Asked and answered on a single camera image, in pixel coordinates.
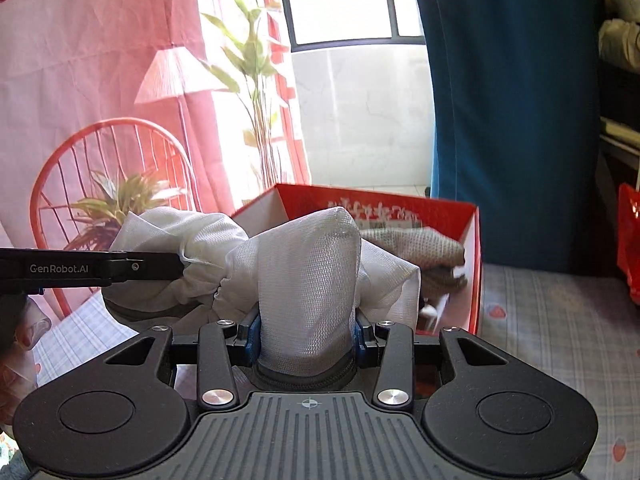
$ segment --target bed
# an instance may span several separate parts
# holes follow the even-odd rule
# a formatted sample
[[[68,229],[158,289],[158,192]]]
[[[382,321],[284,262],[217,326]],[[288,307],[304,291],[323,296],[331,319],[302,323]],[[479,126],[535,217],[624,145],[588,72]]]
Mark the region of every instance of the bed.
[[[640,317],[623,282],[484,266],[479,335],[585,395],[598,439],[585,466],[591,480],[640,478]],[[34,349],[44,384],[134,332],[107,313],[100,294]],[[176,389],[194,398],[193,367]]]

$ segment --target blue curtain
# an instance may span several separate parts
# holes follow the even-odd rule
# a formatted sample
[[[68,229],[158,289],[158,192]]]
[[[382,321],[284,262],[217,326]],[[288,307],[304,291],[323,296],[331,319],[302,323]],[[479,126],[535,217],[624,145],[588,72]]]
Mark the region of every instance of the blue curtain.
[[[483,259],[569,272],[598,150],[604,0],[418,0],[432,196],[480,208]]]

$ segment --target cardboard box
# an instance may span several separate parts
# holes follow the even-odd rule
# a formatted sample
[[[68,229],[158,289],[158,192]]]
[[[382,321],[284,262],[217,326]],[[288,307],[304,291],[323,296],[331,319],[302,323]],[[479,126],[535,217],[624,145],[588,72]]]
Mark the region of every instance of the cardboard box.
[[[337,187],[276,184],[239,209],[232,218],[247,234],[263,231],[314,211],[342,206],[362,229],[381,227],[431,227],[465,247],[466,287],[449,295],[437,306],[438,332],[444,326],[459,326],[475,334],[480,305],[480,229],[478,208],[469,203],[432,200]]]

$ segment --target potted plant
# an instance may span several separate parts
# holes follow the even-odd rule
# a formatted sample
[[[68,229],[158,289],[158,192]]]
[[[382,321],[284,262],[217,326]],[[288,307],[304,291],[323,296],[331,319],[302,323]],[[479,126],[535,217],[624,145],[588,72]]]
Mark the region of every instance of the potted plant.
[[[149,172],[134,174],[117,183],[99,171],[92,171],[91,176],[102,196],[85,197],[70,205],[77,212],[74,222],[86,227],[66,245],[65,251],[108,251],[129,212],[140,215],[186,193],[185,189],[170,187],[169,181]]]
[[[233,0],[241,11],[248,26],[244,41],[238,39],[229,27],[216,16],[203,16],[215,25],[230,44],[222,47],[225,57],[241,75],[236,79],[215,64],[203,62],[203,65],[224,84],[230,92],[238,95],[248,117],[251,129],[243,131],[244,143],[258,149],[260,156],[260,177],[263,189],[267,189],[282,180],[280,161],[276,160],[271,143],[271,131],[278,119],[278,111],[274,106],[287,106],[279,97],[268,91],[271,78],[279,74],[276,64],[271,60],[275,48],[280,51],[282,44],[268,35],[261,35],[260,20],[271,11],[280,10],[280,4],[268,2],[261,5],[259,0]]]

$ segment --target lampshade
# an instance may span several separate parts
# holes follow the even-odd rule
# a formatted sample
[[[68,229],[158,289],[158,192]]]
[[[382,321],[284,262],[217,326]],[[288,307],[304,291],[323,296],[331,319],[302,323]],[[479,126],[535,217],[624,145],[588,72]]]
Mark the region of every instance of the lampshade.
[[[226,87],[184,46],[158,50],[140,85],[136,104]]]

